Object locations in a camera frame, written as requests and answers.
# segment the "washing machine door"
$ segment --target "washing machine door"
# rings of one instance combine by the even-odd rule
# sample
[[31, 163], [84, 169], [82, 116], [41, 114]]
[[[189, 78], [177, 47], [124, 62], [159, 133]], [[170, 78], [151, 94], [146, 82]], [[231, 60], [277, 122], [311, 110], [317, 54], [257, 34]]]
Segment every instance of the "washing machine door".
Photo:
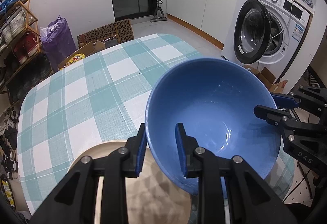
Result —
[[271, 42], [267, 9], [258, 0], [248, 0], [242, 6], [235, 26], [234, 50], [243, 64], [260, 59]]

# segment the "washing machine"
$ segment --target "washing machine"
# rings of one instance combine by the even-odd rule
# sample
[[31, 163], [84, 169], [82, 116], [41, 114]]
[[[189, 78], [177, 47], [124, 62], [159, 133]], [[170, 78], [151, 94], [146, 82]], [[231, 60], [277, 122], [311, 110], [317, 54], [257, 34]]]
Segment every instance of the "washing machine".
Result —
[[221, 55], [259, 71], [266, 67], [277, 81], [294, 60], [310, 16], [294, 2], [289, 21], [291, 6], [292, 0], [237, 0]]

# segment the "purple bag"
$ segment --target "purple bag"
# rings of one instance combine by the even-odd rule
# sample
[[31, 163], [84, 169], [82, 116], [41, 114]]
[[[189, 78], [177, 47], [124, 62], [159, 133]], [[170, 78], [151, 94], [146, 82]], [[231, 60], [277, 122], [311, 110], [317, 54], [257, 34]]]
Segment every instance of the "purple bag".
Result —
[[43, 49], [49, 58], [53, 70], [58, 64], [76, 51], [76, 46], [65, 18], [58, 16], [48, 27], [40, 29]]

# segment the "bowl rim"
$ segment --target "bowl rim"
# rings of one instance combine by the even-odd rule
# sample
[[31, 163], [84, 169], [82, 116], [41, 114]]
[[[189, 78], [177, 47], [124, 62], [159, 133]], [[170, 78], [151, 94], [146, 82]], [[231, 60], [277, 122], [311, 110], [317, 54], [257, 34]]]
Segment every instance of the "bowl rim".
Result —
[[[249, 70], [247, 70], [244, 67], [242, 67], [242, 66], [240, 66], [240, 65], [238, 65], [236, 63], [233, 63], [233, 62], [231, 62], [229, 60], [225, 60], [225, 59], [221, 59], [221, 58], [211, 58], [211, 57], [194, 58], [194, 59], [189, 59], [189, 60], [183, 61], [183, 62], [181, 62], [179, 64], [176, 64], [175, 66], [173, 66], [170, 69], [168, 69], [165, 73], [163, 73], [163, 75], [156, 81], [155, 85], [153, 86], [153, 88], [152, 88], [152, 90], [150, 92], [148, 101], [147, 101], [147, 105], [146, 105], [145, 118], [144, 119], [145, 119], [145, 130], [146, 130], [147, 141], [148, 141], [148, 145], [149, 145], [149, 148], [151, 150], [151, 153], [153, 155], [153, 158], [156, 161], [156, 163], [158, 164], [159, 168], [163, 171], [163, 173], [174, 184], [176, 184], [179, 188], [187, 191], [190, 194], [196, 194], [194, 192], [194, 187], [185, 184], [184, 182], [180, 181], [178, 178], [174, 177], [173, 174], [169, 173], [166, 170], [166, 168], [163, 166], [163, 164], [160, 162], [160, 159], [158, 158], [157, 153], [156, 153], [156, 151], [153, 148], [152, 141], [151, 141], [151, 138], [149, 136], [149, 127], [148, 127], [149, 105], [152, 102], [153, 94], [156, 92], [156, 90], [158, 89], [158, 87], [162, 83], [162, 81], [164, 79], [166, 79], [169, 75], [173, 74], [177, 69], [179, 69], [180, 67], [183, 67], [185, 65], [196, 63], [196, 62], [205, 62], [205, 61], [207, 61], [207, 62], [209, 62], [209, 61], [218, 61], [218, 62], [221, 62], [223, 64], [225, 63], [226, 65], [229, 65], [229, 66], [240, 68], [241, 70], [243, 70], [244, 72], [246, 72], [245, 74], [248, 74], [249, 77], [251, 77], [252, 79], [254, 79], [254, 81], [256, 81], [259, 85], [261, 85], [262, 87], [264, 87], [264, 90], [266, 90], [266, 93], [269, 94], [268, 97], [270, 97], [271, 101], [273, 102], [273, 104], [275, 106], [275, 109], [277, 109], [276, 103], [275, 103], [272, 95], [268, 91], [268, 89], [265, 87], [265, 85], [254, 74], [252, 74]], [[275, 163], [276, 163], [276, 161], [271, 164], [271, 168], [269, 170], [267, 170], [264, 175], [262, 175], [262, 176], [260, 175], [261, 178], [264, 179], [264, 178], [267, 177], [267, 175], [270, 173], [270, 171], [272, 170], [272, 168], [273, 168], [273, 166], [274, 166]]]

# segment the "teal and white tablecloth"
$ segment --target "teal and white tablecloth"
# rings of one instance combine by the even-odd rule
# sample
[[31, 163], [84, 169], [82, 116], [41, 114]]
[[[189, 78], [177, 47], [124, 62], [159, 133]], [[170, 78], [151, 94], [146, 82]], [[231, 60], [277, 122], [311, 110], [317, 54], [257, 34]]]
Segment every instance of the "teal and white tablecloth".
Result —
[[[31, 89], [21, 108], [17, 146], [31, 213], [83, 151], [136, 135], [158, 78], [201, 56], [176, 36], [153, 34], [86, 57]], [[283, 197], [293, 174], [293, 160], [281, 151], [267, 180]]]

